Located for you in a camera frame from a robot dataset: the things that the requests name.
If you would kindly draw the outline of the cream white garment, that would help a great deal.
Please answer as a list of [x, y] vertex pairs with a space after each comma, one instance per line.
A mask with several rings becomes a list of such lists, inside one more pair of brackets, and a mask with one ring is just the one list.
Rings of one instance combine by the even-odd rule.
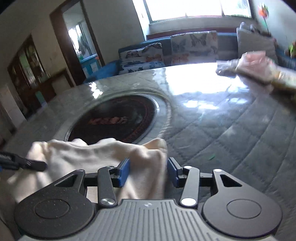
[[117, 199], [162, 199], [167, 153], [167, 144], [162, 138], [143, 145], [123, 143], [114, 138], [106, 138], [93, 145], [87, 145], [81, 139], [34, 142], [27, 158], [46, 162], [48, 169], [45, 172], [16, 171], [3, 184], [15, 201], [20, 202], [74, 170], [95, 173], [102, 167], [116, 167], [129, 159], [130, 173], [124, 187], [116, 192]]

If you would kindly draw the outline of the white refrigerator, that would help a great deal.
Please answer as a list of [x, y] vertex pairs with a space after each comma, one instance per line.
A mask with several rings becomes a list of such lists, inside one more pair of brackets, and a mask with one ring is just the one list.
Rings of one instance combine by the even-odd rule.
[[14, 128], [19, 128], [23, 122], [26, 122], [7, 85], [1, 88], [1, 104]]

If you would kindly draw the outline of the dark wooden display cabinet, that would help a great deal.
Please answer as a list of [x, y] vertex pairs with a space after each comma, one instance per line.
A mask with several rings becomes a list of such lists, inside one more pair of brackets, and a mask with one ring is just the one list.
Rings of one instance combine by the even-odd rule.
[[74, 84], [64, 68], [53, 75], [44, 69], [32, 36], [27, 37], [8, 66], [8, 73], [25, 108], [35, 113], [43, 103], [57, 94], [52, 84], [59, 78], [66, 79], [70, 87]]

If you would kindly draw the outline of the black round induction cooktop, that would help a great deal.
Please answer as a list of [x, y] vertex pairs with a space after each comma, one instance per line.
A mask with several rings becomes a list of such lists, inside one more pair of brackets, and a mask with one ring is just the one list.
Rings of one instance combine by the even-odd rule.
[[65, 141], [81, 139], [93, 145], [105, 138], [137, 143], [152, 128], [159, 114], [154, 98], [126, 95], [107, 100], [82, 114], [69, 128]]

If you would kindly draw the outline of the left butterfly print cushion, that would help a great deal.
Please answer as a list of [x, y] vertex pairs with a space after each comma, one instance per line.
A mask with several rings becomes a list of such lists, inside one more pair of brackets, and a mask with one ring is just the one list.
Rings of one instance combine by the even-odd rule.
[[163, 47], [154, 43], [119, 54], [119, 75], [165, 67]]

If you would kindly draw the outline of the butterfly print cushion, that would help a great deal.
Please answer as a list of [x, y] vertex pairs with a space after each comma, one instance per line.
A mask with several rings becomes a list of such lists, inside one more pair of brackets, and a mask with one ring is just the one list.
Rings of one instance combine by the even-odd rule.
[[216, 31], [190, 32], [171, 36], [171, 64], [208, 63], [218, 60]]
[[163, 47], [154, 43], [119, 54], [119, 75], [165, 67]]

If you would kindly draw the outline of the right butterfly print cushion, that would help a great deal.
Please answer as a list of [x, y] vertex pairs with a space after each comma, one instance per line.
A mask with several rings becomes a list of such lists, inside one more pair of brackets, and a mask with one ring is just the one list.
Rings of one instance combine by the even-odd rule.
[[216, 31], [190, 32], [171, 36], [171, 64], [208, 63], [218, 60]]

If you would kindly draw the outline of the blue sofa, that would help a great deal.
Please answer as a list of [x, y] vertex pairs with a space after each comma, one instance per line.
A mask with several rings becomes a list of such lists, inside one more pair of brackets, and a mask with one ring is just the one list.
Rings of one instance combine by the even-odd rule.
[[189, 32], [121, 48], [118, 60], [103, 66], [84, 82], [173, 65], [233, 60], [250, 51], [264, 51], [279, 66], [295, 69], [295, 59], [277, 48], [273, 39], [260, 34], [245, 30]]

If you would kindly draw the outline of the grey white pillow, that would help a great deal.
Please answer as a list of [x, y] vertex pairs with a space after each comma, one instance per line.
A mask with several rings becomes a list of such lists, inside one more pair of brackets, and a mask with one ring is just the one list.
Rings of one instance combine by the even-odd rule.
[[265, 51], [265, 55], [278, 64], [275, 40], [264, 37], [258, 32], [252, 32], [251, 29], [256, 30], [253, 24], [248, 25], [245, 22], [241, 22], [239, 28], [236, 28], [238, 57], [240, 58], [246, 52]]

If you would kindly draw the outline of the bright window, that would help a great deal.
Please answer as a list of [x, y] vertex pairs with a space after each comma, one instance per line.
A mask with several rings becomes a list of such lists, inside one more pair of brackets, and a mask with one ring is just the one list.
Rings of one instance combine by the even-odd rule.
[[249, 1], [195, 0], [144, 1], [150, 22], [181, 18], [237, 16], [252, 18]]

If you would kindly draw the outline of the dark wooden door frame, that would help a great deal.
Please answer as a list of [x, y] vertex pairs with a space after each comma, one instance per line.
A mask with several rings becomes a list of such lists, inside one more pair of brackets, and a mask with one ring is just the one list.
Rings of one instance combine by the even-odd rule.
[[75, 84], [97, 80], [105, 62], [83, 1], [64, 1], [50, 20]]

